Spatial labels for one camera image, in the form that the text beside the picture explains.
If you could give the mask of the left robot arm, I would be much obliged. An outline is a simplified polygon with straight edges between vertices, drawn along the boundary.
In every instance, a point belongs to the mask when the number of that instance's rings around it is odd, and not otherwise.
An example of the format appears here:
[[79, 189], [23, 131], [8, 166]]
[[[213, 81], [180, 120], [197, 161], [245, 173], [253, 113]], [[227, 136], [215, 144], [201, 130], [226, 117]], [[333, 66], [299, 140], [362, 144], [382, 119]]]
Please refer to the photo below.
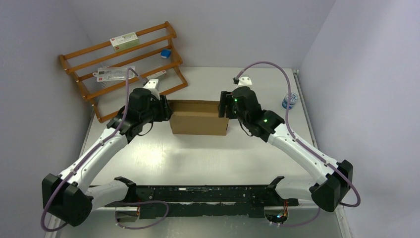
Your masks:
[[107, 123], [89, 151], [59, 175], [48, 174], [43, 179], [43, 212], [75, 227], [97, 208], [114, 202], [124, 206], [137, 202], [136, 184], [127, 178], [116, 177], [94, 187], [92, 181], [114, 155], [141, 134], [144, 125], [168, 121], [172, 114], [165, 95], [153, 89], [134, 89], [128, 104]]

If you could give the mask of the white green product box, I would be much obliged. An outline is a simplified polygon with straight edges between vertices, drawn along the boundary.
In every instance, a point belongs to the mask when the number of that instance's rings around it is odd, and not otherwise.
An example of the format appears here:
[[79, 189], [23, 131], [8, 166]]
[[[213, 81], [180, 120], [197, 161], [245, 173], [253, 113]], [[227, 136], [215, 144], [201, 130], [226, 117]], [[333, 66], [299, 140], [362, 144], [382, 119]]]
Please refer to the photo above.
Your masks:
[[135, 32], [111, 38], [109, 41], [115, 53], [138, 46], [140, 44], [138, 36]]

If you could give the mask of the brown cardboard box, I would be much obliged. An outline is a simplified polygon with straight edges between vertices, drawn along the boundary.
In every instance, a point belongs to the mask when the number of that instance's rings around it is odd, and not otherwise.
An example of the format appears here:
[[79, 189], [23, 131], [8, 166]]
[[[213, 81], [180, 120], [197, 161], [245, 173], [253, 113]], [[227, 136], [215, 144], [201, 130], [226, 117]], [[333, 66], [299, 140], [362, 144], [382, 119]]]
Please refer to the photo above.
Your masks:
[[218, 116], [218, 101], [169, 100], [169, 105], [173, 111], [169, 120], [173, 134], [227, 134], [229, 119]]

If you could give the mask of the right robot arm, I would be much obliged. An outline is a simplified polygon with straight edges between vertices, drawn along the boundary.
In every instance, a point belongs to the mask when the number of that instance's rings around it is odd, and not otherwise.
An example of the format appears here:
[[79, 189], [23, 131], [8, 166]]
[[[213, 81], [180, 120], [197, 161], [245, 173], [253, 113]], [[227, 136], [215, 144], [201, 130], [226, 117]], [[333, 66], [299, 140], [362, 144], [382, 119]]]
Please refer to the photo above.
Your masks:
[[218, 116], [237, 119], [251, 136], [281, 150], [311, 176], [310, 181], [284, 181], [270, 189], [267, 199], [272, 205], [280, 205], [285, 199], [311, 200], [320, 209], [333, 212], [350, 190], [353, 165], [322, 154], [289, 130], [285, 119], [261, 108], [255, 92], [249, 87], [221, 91]]

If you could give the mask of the small blue cube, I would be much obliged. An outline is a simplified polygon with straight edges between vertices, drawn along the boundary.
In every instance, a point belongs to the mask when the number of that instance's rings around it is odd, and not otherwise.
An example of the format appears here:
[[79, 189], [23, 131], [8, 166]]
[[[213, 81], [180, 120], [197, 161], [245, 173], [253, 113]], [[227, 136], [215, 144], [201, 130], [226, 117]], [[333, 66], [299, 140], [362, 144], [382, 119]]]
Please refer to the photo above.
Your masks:
[[163, 59], [167, 59], [167, 58], [169, 58], [169, 57], [171, 56], [171, 50], [170, 50], [170, 49], [163, 49], [163, 50], [161, 51], [161, 53], [160, 53], [160, 56], [161, 56]]

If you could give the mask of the clear blister pack card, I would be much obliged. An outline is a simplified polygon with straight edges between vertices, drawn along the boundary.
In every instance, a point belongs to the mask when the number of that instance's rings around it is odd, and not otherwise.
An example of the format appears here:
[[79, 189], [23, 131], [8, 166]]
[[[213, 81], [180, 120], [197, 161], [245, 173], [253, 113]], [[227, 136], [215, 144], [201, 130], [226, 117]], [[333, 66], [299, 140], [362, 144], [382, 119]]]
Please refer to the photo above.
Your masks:
[[102, 67], [93, 72], [97, 82], [121, 81], [137, 77], [135, 67]]

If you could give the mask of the blue white lidded jar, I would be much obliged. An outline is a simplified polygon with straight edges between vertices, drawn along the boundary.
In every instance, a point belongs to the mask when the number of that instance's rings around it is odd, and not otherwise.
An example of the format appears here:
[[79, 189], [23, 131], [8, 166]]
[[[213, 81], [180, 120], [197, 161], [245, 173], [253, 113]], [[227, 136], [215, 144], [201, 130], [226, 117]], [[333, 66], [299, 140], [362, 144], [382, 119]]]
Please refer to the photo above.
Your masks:
[[291, 92], [290, 95], [286, 94], [282, 101], [282, 107], [284, 109], [292, 109], [294, 108], [298, 100], [299, 100], [299, 96], [296, 93]]

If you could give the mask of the small white grey box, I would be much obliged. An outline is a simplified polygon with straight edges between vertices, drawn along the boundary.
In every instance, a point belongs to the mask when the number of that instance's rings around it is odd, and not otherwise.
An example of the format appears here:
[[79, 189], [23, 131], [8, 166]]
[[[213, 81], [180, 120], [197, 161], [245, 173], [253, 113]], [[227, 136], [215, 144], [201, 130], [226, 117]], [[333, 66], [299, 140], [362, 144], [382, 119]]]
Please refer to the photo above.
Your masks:
[[167, 77], [167, 71], [166, 70], [161, 70], [161, 71], [158, 71], [154, 74], [151, 74], [151, 75], [147, 76], [146, 77], [146, 82], [149, 82], [152, 79], [162, 80], [166, 77]]

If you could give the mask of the wooden tiered rack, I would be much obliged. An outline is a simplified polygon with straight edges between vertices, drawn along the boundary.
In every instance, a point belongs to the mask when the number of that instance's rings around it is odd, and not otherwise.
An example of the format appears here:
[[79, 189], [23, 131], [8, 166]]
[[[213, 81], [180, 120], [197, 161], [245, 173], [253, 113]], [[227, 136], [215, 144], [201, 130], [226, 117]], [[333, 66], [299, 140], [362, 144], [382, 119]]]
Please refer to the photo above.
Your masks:
[[[180, 70], [182, 57], [177, 52], [173, 40], [177, 33], [173, 26], [165, 23], [136, 32], [140, 44], [115, 53], [110, 41], [82, 50], [59, 55], [59, 61], [67, 75], [78, 86], [82, 98], [93, 107], [94, 115], [100, 123], [116, 115], [124, 104], [125, 82], [97, 82], [92, 75], [100, 67], [135, 67], [138, 77], [129, 80], [130, 89], [141, 87], [146, 77], [161, 70], [167, 77], [160, 80], [160, 92], [168, 95], [188, 86], [187, 79]], [[160, 53], [170, 49], [171, 56], [163, 59]]]

